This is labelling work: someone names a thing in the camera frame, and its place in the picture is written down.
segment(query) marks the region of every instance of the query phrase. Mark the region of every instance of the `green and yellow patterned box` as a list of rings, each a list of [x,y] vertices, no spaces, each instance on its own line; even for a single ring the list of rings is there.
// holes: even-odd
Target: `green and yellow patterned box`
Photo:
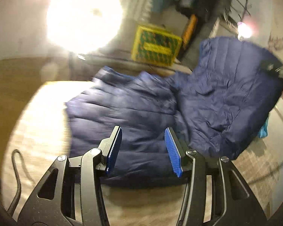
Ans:
[[[177,56],[182,39],[155,25],[139,25],[132,49],[134,61],[158,66],[171,66]]]

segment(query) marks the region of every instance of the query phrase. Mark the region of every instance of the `quilted fabric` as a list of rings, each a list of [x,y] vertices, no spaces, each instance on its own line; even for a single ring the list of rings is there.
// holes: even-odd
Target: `quilted fabric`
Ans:
[[[202,42],[191,75],[168,78],[142,72],[121,75],[110,68],[94,77],[95,86],[66,103],[72,132],[70,156],[84,154],[123,129],[114,171],[103,182],[147,187],[185,182],[172,171],[164,130],[173,127],[205,156],[235,159],[246,149],[283,90],[283,82],[263,72],[269,51],[235,38]]]

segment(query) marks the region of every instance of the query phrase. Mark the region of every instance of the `round light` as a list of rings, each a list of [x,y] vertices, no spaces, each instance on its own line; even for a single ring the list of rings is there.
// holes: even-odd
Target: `round light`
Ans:
[[[121,20],[119,0],[51,0],[47,36],[69,51],[86,54],[115,37]]]
[[[244,37],[244,38],[250,38],[253,34],[251,28],[249,26],[247,26],[245,23],[243,22],[238,22],[238,39],[240,39],[240,37]]]

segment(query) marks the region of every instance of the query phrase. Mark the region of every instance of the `ribbed blue pad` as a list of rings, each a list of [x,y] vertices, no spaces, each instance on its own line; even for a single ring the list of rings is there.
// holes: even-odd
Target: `ribbed blue pad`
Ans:
[[[181,168],[181,163],[180,163],[180,156],[179,156],[175,142],[168,128],[165,130],[165,143],[167,146],[167,150],[169,153],[173,171],[176,173],[178,177],[181,177],[182,168]]]
[[[122,143],[122,130],[120,129],[114,140],[114,143],[112,144],[110,153],[107,155],[106,174],[109,174],[114,168],[121,143]]]

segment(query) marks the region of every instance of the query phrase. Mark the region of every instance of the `blue fabric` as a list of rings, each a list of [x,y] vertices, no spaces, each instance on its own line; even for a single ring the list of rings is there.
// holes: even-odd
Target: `blue fabric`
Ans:
[[[269,51],[235,38],[202,42],[191,75],[168,78],[142,72],[121,75],[110,68],[94,77],[95,86],[66,103],[72,132],[70,156],[84,154],[123,130],[114,171],[103,182],[149,187],[180,184],[173,173],[164,130],[206,156],[235,159],[250,144],[283,90],[283,82],[260,70]]]
[[[268,125],[268,118],[264,122],[263,126],[260,128],[260,131],[257,134],[257,137],[259,139],[266,138],[268,133],[267,133],[267,125]]]

